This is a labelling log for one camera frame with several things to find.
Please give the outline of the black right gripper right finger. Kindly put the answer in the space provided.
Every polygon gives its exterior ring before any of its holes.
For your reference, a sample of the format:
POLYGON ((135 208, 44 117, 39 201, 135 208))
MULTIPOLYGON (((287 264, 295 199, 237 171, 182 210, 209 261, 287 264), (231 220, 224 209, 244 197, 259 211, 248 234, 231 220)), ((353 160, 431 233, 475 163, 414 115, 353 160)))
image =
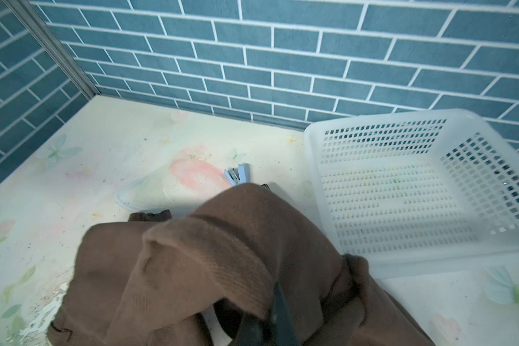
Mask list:
POLYGON ((283 289, 275 285, 268 320, 269 344, 272 346, 301 346, 293 326, 283 289))

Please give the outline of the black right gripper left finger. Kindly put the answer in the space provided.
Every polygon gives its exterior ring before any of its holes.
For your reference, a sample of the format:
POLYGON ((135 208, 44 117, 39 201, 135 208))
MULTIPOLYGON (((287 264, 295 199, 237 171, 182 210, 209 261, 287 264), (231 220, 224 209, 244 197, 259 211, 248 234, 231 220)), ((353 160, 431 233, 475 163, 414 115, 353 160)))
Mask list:
POLYGON ((244 314, 230 346, 264 346, 268 341, 268 325, 252 314, 244 314))

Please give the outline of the brown trousers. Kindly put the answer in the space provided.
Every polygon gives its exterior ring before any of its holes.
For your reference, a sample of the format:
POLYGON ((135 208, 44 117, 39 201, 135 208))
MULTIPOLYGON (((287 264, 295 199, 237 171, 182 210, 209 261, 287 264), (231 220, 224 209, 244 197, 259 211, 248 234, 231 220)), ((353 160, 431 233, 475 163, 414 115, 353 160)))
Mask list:
POLYGON ((407 310, 301 212, 261 185, 190 215, 132 215, 90 228, 50 323, 52 345, 212 345, 213 308, 233 340, 244 314, 268 324, 283 289, 301 345, 431 345, 407 310))

